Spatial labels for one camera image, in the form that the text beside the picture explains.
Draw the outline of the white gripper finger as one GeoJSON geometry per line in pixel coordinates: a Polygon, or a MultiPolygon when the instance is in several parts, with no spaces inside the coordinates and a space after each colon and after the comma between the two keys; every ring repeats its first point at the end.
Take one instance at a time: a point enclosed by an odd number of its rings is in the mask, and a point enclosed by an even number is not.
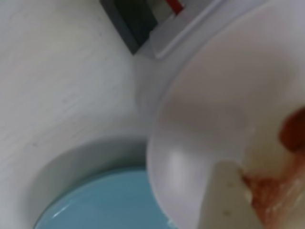
{"type": "Polygon", "coordinates": [[[239,166],[222,161],[214,165],[204,193],[199,229],[262,229],[252,207],[253,195],[239,166]]]}

